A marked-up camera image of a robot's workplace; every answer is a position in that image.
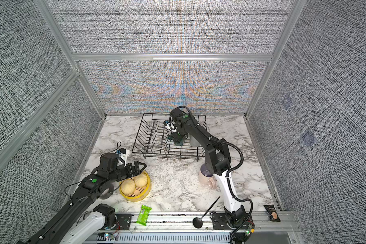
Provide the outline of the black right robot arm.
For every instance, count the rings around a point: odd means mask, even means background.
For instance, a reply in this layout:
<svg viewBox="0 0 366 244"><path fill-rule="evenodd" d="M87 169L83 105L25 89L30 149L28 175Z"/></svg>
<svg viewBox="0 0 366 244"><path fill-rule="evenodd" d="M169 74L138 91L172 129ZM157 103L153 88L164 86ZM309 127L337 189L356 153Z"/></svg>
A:
<svg viewBox="0 0 366 244"><path fill-rule="evenodd" d="M250 198L238 197L232 180L232 172L243 165L243 152L225 139L211 135L186 106L173 109L170 118L171 121L165 121L164 126L171 131L174 141L181 142L189 135L204 149L205 166L216 178L221 190L228 225L234 229L244 225L252 214L253 202Z"/></svg>

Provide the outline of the grey mug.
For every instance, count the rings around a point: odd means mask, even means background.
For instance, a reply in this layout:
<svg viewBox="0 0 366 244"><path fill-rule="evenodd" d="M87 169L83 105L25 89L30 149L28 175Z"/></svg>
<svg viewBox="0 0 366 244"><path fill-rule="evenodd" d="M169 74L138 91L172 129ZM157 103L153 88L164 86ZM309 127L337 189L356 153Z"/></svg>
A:
<svg viewBox="0 0 366 244"><path fill-rule="evenodd" d="M199 136L197 136L197 135L190 135L190 145L192 147L201 147L201 143L200 143L200 141L198 139L200 139Z"/></svg>

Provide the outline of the black wire dish rack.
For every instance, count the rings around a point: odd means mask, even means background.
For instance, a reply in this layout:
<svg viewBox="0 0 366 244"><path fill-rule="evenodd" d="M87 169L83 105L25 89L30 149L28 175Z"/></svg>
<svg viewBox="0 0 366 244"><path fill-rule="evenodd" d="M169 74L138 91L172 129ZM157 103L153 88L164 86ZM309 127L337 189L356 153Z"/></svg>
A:
<svg viewBox="0 0 366 244"><path fill-rule="evenodd" d="M175 143L171 131L164 127L168 113L144 113L139 124L132 153L140 154L144 158L167 158L200 160L205 152L202 146L194 147L190 144L188 135L184 142Z"/></svg>

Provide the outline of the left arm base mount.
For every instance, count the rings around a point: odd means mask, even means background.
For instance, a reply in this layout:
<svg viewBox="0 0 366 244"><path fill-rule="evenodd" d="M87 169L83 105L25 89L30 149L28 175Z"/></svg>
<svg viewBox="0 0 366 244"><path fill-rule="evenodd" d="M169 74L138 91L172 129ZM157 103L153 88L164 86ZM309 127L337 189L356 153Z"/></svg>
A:
<svg viewBox="0 0 366 244"><path fill-rule="evenodd" d="M132 214L115 213L114 208L106 204L96 206L88 216L77 223L75 227L63 237L60 244L83 244L95 232L99 230L111 231L107 233L107 239L117 236L120 230L129 230Z"/></svg>

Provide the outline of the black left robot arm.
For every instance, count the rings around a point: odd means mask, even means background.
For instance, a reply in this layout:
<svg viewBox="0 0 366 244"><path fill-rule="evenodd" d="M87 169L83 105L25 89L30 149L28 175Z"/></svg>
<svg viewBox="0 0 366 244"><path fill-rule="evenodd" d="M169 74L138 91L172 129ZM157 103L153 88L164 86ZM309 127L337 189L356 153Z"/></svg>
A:
<svg viewBox="0 0 366 244"><path fill-rule="evenodd" d="M127 163L121 158L122 155L113 152L102 154L99 166L79 183L68 202L25 243L59 244L83 212L112 186L112 182L121 182L138 176L146 169L145 163L139 161Z"/></svg>

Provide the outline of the dark green mug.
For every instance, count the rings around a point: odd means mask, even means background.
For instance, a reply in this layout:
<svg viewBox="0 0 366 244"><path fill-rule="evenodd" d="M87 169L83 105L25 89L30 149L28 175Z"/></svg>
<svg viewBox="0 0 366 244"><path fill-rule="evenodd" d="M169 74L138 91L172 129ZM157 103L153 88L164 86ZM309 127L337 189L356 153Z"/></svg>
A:
<svg viewBox="0 0 366 244"><path fill-rule="evenodd" d="M184 141L185 141L185 137L182 135L178 135L178 134L177 135L175 135L175 134L168 135L167 139L173 141L174 145L176 145L176 146L183 145Z"/></svg>

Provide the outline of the pink iridescent mug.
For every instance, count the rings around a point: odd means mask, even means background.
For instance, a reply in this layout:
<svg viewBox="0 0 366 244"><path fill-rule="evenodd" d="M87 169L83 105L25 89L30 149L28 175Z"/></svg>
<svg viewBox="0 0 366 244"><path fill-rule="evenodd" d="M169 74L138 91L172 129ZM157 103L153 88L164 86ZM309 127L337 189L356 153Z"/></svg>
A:
<svg viewBox="0 0 366 244"><path fill-rule="evenodd" d="M208 189L212 190L216 187L214 175L208 170L205 164L200 166L198 180L204 187Z"/></svg>

